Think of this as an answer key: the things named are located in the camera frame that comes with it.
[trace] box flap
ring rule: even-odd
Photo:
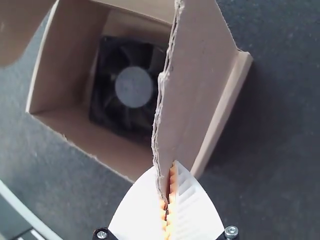
[[[176,0],[152,135],[158,190],[174,160],[189,171],[199,153],[238,49],[214,0]]]
[[[0,0],[0,66],[24,52],[55,0]]]

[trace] black fan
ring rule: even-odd
[[[101,39],[90,120],[116,134],[150,141],[157,105],[158,75],[166,52],[133,39]]]

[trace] screw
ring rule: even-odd
[[[105,231],[99,231],[96,236],[98,239],[106,239],[108,237],[108,234]]]
[[[226,239],[235,239],[239,234],[239,230],[236,226],[227,226],[224,230],[224,236]]]

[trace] cardboard box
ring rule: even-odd
[[[130,181],[154,163],[159,184],[164,185],[161,176],[173,160],[198,177],[252,62],[249,53],[237,49],[217,3],[0,0],[0,65],[9,65],[22,55],[50,9],[26,111]],[[168,45],[165,69],[158,78],[152,148],[89,121],[102,34]]]

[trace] dark gray floor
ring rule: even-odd
[[[320,1],[219,3],[255,66],[200,182],[243,239],[318,239]],[[44,25],[0,69],[0,179],[62,238],[88,240],[130,184],[24,113]]]

